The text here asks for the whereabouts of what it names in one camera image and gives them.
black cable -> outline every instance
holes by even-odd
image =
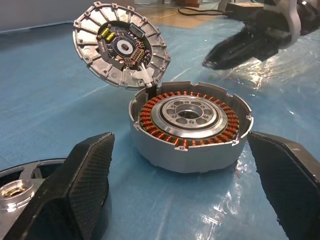
[[[182,9],[191,10],[198,13],[186,13],[181,11]],[[184,16],[218,16],[218,15],[223,15],[225,13],[225,11],[216,10],[216,9],[198,10],[193,7],[179,7],[178,12]]]

center hole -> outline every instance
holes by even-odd
[[[125,44],[125,43],[122,43],[122,44],[121,44],[121,48],[122,48],[123,50],[125,50],[125,51],[128,51],[128,50],[129,50],[129,46],[128,46],[127,44]]]
[[[184,119],[197,119],[203,115],[203,110],[193,104],[181,104],[175,108],[175,112]]]
[[[16,196],[18,194],[23,193],[25,190],[26,190],[26,187],[24,187],[24,186],[15,187],[15,188],[12,188],[10,190],[5,191],[4,194],[3,194],[3,197],[5,199],[11,198],[11,197],[14,197],[14,196]]]
[[[196,112],[194,112],[192,110],[183,110],[183,111],[179,112],[178,115],[182,118],[185,118],[185,119],[197,119],[200,117],[199,114],[197,114]]]

blue plastic sheet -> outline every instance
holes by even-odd
[[[194,29],[159,26],[172,59],[163,81],[238,94],[252,108],[253,130],[299,142],[320,160],[320,31],[263,63],[203,68],[209,50],[241,27],[225,18]],[[112,218],[103,240],[287,239],[248,145],[236,165],[204,174],[169,172],[141,157],[129,132],[135,92],[90,73],[71,31],[59,25],[0,37],[1,169],[64,157],[83,139],[114,132]]]

copper coil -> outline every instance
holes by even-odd
[[[150,116],[140,116],[140,121],[151,121]]]
[[[159,98],[157,98],[157,97],[153,97],[153,98],[151,98],[151,100],[156,102],[156,103],[160,101]]]
[[[142,112],[151,112],[151,108],[146,108],[146,107],[143,107],[141,109]]]
[[[221,140],[224,140],[225,142],[229,142],[229,140],[230,140],[230,138],[225,135],[225,132],[220,133],[220,134],[218,135],[218,138],[220,138]]]
[[[151,112],[146,112],[146,111],[142,111],[142,112],[140,112],[140,117],[142,117],[142,116],[151,116]]]
[[[158,139],[162,139],[166,134],[163,132],[158,136]]]
[[[210,97],[207,94],[203,95],[204,99],[214,102],[215,104],[222,107],[224,112],[227,115],[227,126],[226,128],[219,134],[208,139],[201,139],[201,140],[192,140],[192,139],[181,139],[175,136],[171,136],[165,132],[159,130],[156,125],[151,121],[151,111],[154,105],[161,101],[164,98],[168,98],[175,95],[192,95],[200,97],[202,96],[201,93],[194,93],[187,91],[177,91],[177,92],[169,92],[163,93],[158,95],[157,97],[153,97],[149,100],[146,104],[144,104],[141,113],[140,113],[140,124],[144,129],[149,132],[151,135],[159,138],[164,139],[164,141],[173,143],[175,146],[184,146],[187,148],[188,146],[197,146],[197,145],[206,145],[206,144],[216,144],[216,143],[225,143],[233,140],[237,136],[237,132],[239,129],[239,120],[235,112],[232,110],[231,107],[226,105],[224,102],[216,99],[214,97]]]
[[[150,134],[151,134],[152,136],[155,136],[155,135],[157,135],[158,133],[160,133],[160,130],[159,130],[159,129],[155,129],[155,130],[152,130],[152,131],[150,132]]]
[[[227,126],[226,127],[226,129],[225,129],[226,131],[228,131],[228,132],[232,132],[232,133],[237,133],[237,131],[238,131],[238,129],[236,128],[236,127],[232,127],[232,126]]]
[[[152,104],[152,105],[155,105],[155,104],[156,104],[156,102],[153,101],[153,100],[149,100],[149,101],[147,101],[146,103],[147,103],[147,104]]]
[[[168,137],[165,139],[165,141],[166,141],[166,142],[170,142],[171,139],[172,139],[172,136],[168,136]]]
[[[214,137],[213,140],[218,144],[222,143],[222,140],[218,137]]]
[[[227,110],[231,110],[231,107],[229,107],[229,106],[224,106],[222,109],[225,110],[225,111],[227,111]]]
[[[228,114],[235,114],[235,112],[232,110],[232,109],[230,109],[230,110],[225,110],[225,113],[228,115]]]
[[[235,133],[232,131],[224,131],[223,134],[231,139],[233,139],[235,137]]]
[[[180,142],[180,139],[177,137],[176,140],[174,141],[174,145],[176,147],[178,147],[179,146],[179,142]]]
[[[147,125],[146,127],[145,127],[145,130],[146,131],[150,131],[150,130],[153,130],[153,129],[156,129],[157,127],[155,126],[155,125]]]
[[[228,118],[238,120],[237,115],[235,115],[235,113],[227,113],[226,115],[228,116]]]
[[[188,148],[188,141],[187,139],[183,140],[183,146],[187,149]]]
[[[236,122],[228,122],[228,127],[234,127],[234,128],[237,128],[238,129],[238,123],[236,123]]]
[[[152,108],[154,107],[154,105],[149,104],[149,103],[146,103],[146,104],[144,105],[144,107],[145,107],[145,108],[150,108],[150,109],[152,109]]]
[[[152,121],[143,121],[143,122],[142,122],[142,126],[143,126],[143,127],[145,127],[145,126],[147,126],[147,125],[151,125],[151,124],[153,124]]]

electric motor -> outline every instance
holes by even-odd
[[[130,102],[129,115],[138,151],[153,165],[178,173],[231,165],[253,124],[239,96],[203,82],[164,82],[150,100],[143,89]]]
[[[140,90],[129,104],[131,135],[153,165],[202,173],[238,159],[253,123],[249,106],[207,83],[158,86],[171,60],[167,45],[133,7],[95,2],[74,21],[73,42],[100,79]]]

